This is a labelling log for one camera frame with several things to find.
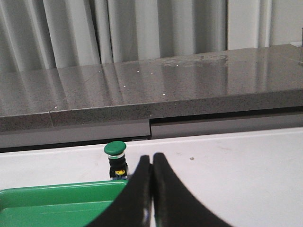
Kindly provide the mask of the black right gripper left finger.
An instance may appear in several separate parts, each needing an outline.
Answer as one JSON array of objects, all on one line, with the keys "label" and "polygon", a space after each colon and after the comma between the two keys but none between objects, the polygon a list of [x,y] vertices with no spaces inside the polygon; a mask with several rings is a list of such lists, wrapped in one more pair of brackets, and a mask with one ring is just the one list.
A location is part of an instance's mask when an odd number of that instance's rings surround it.
[{"label": "black right gripper left finger", "polygon": [[89,227],[149,227],[152,214],[151,169],[148,155],[139,163],[127,185]]}]

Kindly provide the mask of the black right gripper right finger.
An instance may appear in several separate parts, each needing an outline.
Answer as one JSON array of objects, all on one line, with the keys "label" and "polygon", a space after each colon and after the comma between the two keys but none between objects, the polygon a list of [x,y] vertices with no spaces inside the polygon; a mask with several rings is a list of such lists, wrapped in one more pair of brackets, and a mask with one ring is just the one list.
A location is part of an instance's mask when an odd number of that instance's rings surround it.
[{"label": "black right gripper right finger", "polygon": [[177,177],[163,153],[153,156],[152,193],[158,227],[229,227]]}]

